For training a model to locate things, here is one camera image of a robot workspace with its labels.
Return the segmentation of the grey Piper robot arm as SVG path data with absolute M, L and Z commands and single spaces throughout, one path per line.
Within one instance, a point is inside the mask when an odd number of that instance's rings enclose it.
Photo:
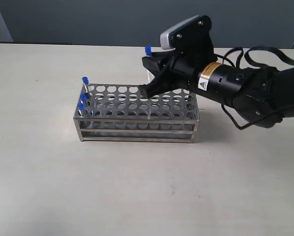
M 294 59 L 280 49 L 256 46 L 239 52 L 236 61 L 214 52 L 211 19 L 196 15 L 170 27 L 160 35 L 161 51 L 146 50 L 143 66 L 154 76 L 139 90 L 151 98 L 175 89 L 186 89 L 219 103 L 224 111 L 233 108 L 246 120 L 246 127 L 271 128 L 284 118 L 294 117 Z M 289 69 L 259 63 L 251 51 L 276 55 Z

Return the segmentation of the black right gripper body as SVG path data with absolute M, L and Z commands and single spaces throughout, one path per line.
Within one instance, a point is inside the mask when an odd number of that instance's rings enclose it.
M 218 63 L 210 38 L 211 19 L 200 16 L 181 30 L 182 38 L 174 36 L 176 61 L 196 63 L 196 92 L 206 98 L 242 98 L 247 93 L 248 73 L 233 66 Z

